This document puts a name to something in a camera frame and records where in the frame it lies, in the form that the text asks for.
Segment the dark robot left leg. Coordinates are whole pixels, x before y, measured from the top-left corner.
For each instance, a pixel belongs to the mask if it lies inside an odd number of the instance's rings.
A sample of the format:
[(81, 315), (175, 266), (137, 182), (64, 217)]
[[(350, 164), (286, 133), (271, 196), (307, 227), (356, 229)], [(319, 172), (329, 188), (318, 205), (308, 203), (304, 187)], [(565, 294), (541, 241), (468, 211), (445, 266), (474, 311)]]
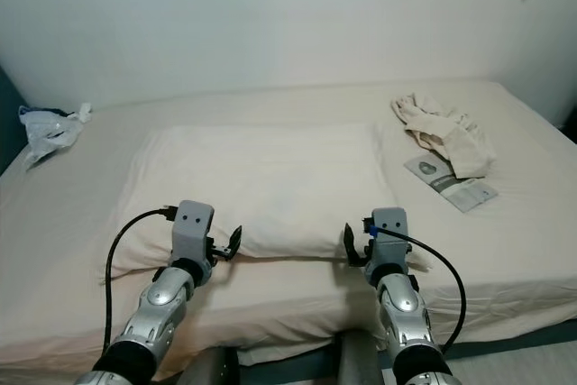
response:
[(240, 385), (235, 349), (214, 347), (198, 353), (173, 385)]

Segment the grey flat packet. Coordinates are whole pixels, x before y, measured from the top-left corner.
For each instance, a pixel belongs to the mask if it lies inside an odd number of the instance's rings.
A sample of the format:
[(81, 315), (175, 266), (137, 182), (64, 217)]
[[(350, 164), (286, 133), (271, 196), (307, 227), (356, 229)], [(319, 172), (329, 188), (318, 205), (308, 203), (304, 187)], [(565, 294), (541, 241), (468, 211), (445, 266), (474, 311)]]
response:
[(487, 186), (481, 179), (458, 179), (449, 162), (435, 153), (408, 160), (404, 167), (462, 213), (469, 212), (499, 195), (495, 188)]

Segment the cream white pillow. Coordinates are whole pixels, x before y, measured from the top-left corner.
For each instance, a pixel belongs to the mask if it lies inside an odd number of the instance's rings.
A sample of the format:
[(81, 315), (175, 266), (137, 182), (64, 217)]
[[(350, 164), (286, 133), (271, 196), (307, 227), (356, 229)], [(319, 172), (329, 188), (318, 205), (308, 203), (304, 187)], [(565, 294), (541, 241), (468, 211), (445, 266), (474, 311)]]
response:
[(214, 209), (211, 237), (242, 230), (239, 253), (254, 259), (342, 259), (346, 225), (398, 204), (375, 124), (152, 131), (121, 191), (114, 223), (132, 229), (113, 277), (169, 260), (170, 224), (139, 215), (182, 200)]

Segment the beige crumpled garment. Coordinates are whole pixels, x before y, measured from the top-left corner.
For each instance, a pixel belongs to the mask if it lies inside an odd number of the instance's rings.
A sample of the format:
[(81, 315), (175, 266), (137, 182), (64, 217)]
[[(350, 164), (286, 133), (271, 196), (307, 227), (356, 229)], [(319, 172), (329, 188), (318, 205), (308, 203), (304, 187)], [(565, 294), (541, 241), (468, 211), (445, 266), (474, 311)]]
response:
[(469, 114), (446, 107), (427, 94), (399, 96), (389, 105), (417, 146), (448, 161), (456, 178), (486, 178), (490, 174), (496, 151)]

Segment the clear crumpled plastic bag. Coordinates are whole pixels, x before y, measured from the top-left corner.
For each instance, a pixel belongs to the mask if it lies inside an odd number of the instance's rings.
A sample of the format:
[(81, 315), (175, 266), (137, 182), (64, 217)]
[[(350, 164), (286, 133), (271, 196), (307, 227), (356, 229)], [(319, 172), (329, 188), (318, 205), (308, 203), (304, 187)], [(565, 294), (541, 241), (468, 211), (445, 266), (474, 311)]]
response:
[(18, 108), (18, 120), (24, 125), (29, 153), (24, 167), (29, 170), (54, 151), (67, 149), (78, 140), (84, 124), (91, 120), (92, 105), (83, 102), (77, 112), (41, 107)]

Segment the dark robot right leg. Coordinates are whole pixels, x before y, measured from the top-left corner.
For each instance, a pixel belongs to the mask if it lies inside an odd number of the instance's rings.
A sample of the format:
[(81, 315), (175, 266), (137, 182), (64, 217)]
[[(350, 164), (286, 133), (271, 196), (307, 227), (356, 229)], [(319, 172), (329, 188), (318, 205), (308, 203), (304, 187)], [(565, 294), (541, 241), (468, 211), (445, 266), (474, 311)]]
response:
[(338, 372), (335, 385), (386, 385), (376, 339), (370, 332), (347, 330), (337, 336)]

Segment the dark robot leg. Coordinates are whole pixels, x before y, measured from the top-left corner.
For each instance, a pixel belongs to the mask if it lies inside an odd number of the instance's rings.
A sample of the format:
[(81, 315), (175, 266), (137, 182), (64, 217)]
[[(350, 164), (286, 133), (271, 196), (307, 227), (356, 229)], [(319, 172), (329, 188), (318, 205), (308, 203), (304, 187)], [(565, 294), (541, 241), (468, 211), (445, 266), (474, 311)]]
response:
[(240, 385), (235, 349), (214, 347), (198, 353), (173, 385)]
[(386, 385), (376, 339), (370, 332), (347, 330), (337, 336), (338, 372), (335, 385)]

